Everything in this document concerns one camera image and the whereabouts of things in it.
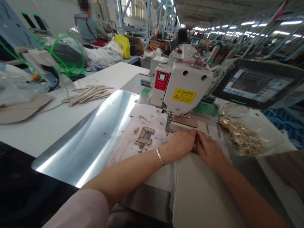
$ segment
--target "factory floor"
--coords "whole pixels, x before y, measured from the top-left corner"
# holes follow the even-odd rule
[[[31,168],[35,158],[0,142],[0,227],[40,228],[78,190]],[[107,227],[171,227],[116,205]]]

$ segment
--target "worker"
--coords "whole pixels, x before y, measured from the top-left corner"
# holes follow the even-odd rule
[[[82,14],[75,14],[75,24],[81,34],[82,44],[86,48],[93,48],[92,43],[97,42],[98,34],[107,38],[107,34],[102,27],[92,19],[91,6],[88,0],[78,0]]]
[[[174,133],[167,144],[157,149],[159,156],[157,150],[153,149],[127,158],[104,170],[78,190],[43,228],[105,227],[115,204],[161,169],[162,164],[173,163],[188,155],[194,143],[201,159],[230,189],[249,227],[290,227],[229,162],[217,143],[203,132],[192,129]]]
[[[181,46],[182,44],[190,44],[190,40],[187,36],[186,28],[175,28],[177,31],[175,34],[176,38],[172,40],[170,44],[166,46],[166,51],[171,53],[175,48]]]

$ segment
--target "yellow caution label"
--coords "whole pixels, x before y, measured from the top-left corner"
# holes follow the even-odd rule
[[[196,92],[176,88],[172,100],[191,104],[196,94]]]

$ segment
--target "bangle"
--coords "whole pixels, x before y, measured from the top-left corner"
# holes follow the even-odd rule
[[[158,148],[156,148],[156,152],[157,152],[157,155],[159,157],[159,160],[161,161],[161,164],[162,164],[161,166],[164,167],[164,163],[162,162],[162,157],[161,157],[161,154],[159,153]]]

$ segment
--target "hand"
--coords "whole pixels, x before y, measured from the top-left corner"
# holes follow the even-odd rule
[[[193,149],[196,131],[175,132],[166,145],[159,147],[164,165],[170,164],[190,153]]]
[[[209,168],[219,172],[227,167],[227,165],[231,165],[223,154],[222,149],[215,141],[209,139],[205,133],[201,131],[197,130],[196,132],[201,141],[195,141],[196,148],[199,152],[199,156],[206,163],[206,165],[209,166]]]

